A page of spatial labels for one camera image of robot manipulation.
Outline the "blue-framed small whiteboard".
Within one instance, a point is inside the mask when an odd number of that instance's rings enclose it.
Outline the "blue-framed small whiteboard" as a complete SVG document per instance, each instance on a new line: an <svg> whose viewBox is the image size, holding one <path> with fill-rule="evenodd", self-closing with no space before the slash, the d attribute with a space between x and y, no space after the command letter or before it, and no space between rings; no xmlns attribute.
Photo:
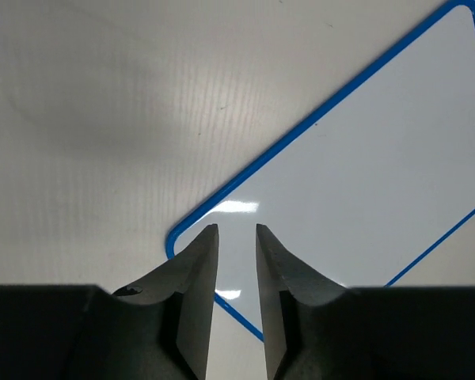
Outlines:
<svg viewBox="0 0 475 380"><path fill-rule="evenodd" d="M345 286L389 286L475 216L475 1L448 1L168 233L219 230L215 301L263 336L256 227Z"/></svg>

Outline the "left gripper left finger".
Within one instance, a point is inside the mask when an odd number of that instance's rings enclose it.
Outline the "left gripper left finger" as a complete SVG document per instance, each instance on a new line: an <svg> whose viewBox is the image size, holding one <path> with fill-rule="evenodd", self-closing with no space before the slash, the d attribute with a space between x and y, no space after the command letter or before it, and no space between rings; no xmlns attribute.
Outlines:
<svg viewBox="0 0 475 380"><path fill-rule="evenodd" d="M219 229L108 293L0 285L0 379L203 379Z"/></svg>

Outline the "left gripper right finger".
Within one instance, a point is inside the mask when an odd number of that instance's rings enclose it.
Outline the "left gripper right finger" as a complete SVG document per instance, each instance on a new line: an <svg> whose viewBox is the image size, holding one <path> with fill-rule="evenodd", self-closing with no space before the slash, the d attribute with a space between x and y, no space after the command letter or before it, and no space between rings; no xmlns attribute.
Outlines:
<svg viewBox="0 0 475 380"><path fill-rule="evenodd" d="M346 288L256 227L270 379L475 379L475 287Z"/></svg>

